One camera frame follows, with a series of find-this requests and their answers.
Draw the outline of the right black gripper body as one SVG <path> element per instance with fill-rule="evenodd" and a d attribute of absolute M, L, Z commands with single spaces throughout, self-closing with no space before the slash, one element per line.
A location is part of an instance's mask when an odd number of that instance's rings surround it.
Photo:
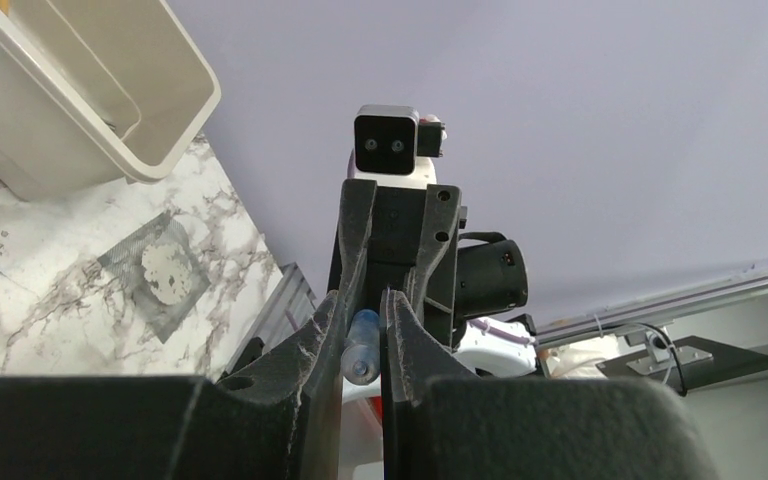
<path fill-rule="evenodd" d="M 344 185 L 328 288 L 353 276 L 357 310 L 376 310 L 388 288 L 402 291 L 425 330 L 452 347 L 461 211 L 453 185 Z"/>

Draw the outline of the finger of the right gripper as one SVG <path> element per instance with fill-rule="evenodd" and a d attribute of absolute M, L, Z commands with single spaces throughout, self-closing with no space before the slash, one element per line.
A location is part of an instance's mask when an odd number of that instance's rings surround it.
<path fill-rule="evenodd" d="M 430 306 L 451 314 L 455 298 L 457 233 L 460 218 L 458 187 L 432 184 L 425 190 L 415 265 L 406 274 L 404 291 L 418 318 Z"/>
<path fill-rule="evenodd" d="M 343 312 L 355 312 L 363 303 L 376 190 L 373 180 L 347 179 L 342 185 L 337 243 L 341 262 L 338 301 Z"/>

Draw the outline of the blue capped vial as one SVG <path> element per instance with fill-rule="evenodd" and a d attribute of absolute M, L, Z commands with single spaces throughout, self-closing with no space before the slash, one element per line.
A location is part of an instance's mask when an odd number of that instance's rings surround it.
<path fill-rule="evenodd" d="M 370 309 L 352 318 L 341 355 L 341 372 L 353 385 L 371 384 L 380 375 L 380 319 Z"/>

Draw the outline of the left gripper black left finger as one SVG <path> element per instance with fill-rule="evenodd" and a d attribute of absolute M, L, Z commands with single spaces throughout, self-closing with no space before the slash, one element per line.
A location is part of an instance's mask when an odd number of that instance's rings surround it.
<path fill-rule="evenodd" d="M 345 303 L 214 382 L 0 377 L 0 479 L 334 479 Z"/>

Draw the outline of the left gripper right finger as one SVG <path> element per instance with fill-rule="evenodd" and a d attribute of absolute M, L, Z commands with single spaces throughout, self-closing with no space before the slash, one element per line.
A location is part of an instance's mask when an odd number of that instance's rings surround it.
<path fill-rule="evenodd" d="M 650 380 L 482 378 L 386 290 L 388 479 L 715 479 L 691 415 Z"/>

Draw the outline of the beige plastic bin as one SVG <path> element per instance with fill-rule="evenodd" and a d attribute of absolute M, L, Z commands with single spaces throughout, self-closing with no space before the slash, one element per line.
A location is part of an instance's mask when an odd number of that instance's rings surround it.
<path fill-rule="evenodd" d="M 164 1 L 0 1 L 0 180 L 21 199 L 164 179 L 220 98 Z"/>

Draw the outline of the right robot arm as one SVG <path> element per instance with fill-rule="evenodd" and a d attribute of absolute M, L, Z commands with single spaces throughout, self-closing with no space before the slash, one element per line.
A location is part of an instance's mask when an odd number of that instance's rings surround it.
<path fill-rule="evenodd" d="M 526 262 L 499 232 L 468 232 L 461 191 L 343 182 L 329 286 L 354 311 L 379 312 L 400 290 L 419 324 L 467 368 L 518 377 L 537 368 L 536 339 L 522 323 L 495 315 L 528 300 Z"/>

